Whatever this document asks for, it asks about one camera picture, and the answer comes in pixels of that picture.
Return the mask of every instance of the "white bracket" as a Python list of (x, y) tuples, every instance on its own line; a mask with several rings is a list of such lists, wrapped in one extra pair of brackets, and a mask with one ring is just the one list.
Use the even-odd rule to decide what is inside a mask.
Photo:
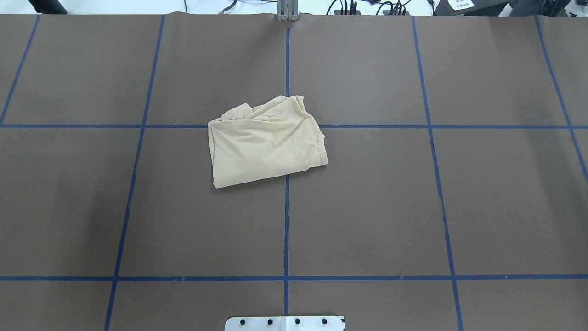
[(231, 317), (225, 331), (345, 331), (342, 316)]
[(298, 0), (278, 0), (278, 21), (298, 20)]

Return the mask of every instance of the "gray mat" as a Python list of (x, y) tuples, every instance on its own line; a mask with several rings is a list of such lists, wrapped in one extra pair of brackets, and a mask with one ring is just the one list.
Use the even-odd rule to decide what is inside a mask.
[[(0, 324), (588, 329), (586, 22), (0, 16)], [(329, 164), (214, 189), (279, 94)]]

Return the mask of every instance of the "cloth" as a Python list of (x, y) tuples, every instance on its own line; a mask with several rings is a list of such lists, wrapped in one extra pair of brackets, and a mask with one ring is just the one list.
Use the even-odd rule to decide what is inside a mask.
[(208, 123), (216, 188), (297, 173), (327, 164), (325, 136), (304, 97), (235, 107)]

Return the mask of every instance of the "horizontal blue line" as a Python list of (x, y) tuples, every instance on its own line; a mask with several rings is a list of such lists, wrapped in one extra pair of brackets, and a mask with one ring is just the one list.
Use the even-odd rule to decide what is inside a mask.
[(588, 279), (588, 274), (471, 274), (423, 276), (0, 276), (0, 282), (339, 282), (387, 280)]
[[(141, 128), (141, 124), (2, 124), (2, 128)], [(427, 129), (419, 124), (319, 125), (322, 129)], [(452, 125), (434, 124), (434, 129), (588, 129), (588, 125)], [(146, 124), (145, 128), (208, 128), (207, 124)]]

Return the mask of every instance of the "white label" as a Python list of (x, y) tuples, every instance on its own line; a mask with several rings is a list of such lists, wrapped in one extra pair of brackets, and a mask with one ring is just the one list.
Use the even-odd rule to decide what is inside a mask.
[(342, 316), (231, 317), (225, 331), (344, 331)]
[(459, 11), (474, 6), (472, 0), (447, 0), (454, 11)]

